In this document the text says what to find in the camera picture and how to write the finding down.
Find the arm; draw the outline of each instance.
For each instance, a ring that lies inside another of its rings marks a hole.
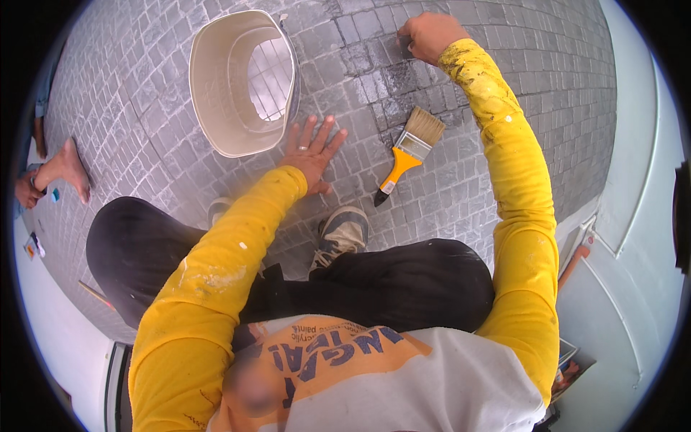
[[[399,31],[413,55],[451,76],[480,128],[498,215],[492,311],[477,335],[510,347],[545,406],[559,356],[555,311],[558,251],[547,165],[515,95],[458,22],[425,12]]]
[[[324,148],[334,118],[310,144],[315,124],[310,116],[301,138],[308,151],[297,150],[299,126],[290,129],[282,166],[201,238],[144,313],[129,372],[134,430],[204,429],[218,408],[238,316],[278,224],[299,198],[329,189],[319,176],[347,133]]]

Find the label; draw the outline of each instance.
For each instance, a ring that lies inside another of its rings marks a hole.
[[[396,185],[396,183],[392,182],[389,180],[384,187],[381,188],[381,191],[384,192],[385,194],[389,195],[391,194],[391,191],[393,190],[393,187]]]

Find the black pants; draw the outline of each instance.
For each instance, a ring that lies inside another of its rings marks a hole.
[[[137,328],[161,287],[206,231],[146,201],[117,198],[96,215],[86,239],[94,279],[127,325]],[[284,281],[279,265],[257,276],[243,323],[325,314],[396,331],[475,331],[494,300],[480,257],[455,240],[433,239],[381,252],[343,254],[309,281]]]

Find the brush bristles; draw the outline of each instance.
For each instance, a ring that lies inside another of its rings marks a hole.
[[[419,106],[413,109],[413,113],[410,114],[408,123],[406,123],[406,130],[408,132],[430,146],[437,144],[437,141],[439,141],[444,133],[444,129],[446,129],[444,123],[437,120],[434,115],[431,115]]]

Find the yellow sleeve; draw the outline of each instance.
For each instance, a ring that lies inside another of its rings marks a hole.
[[[133,430],[206,428],[233,359],[230,343],[238,314],[278,224],[306,192],[307,181],[297,168],[269,171],[170,276],[144,313],[134,343]]]
[[[559,357],[559,259],[547,164],[515,95],[482,48],[461,39],[442,53],[439,67],[468,97],[502,219],[494,230],[495,301],[477,334],[516,353],[547,406]]]

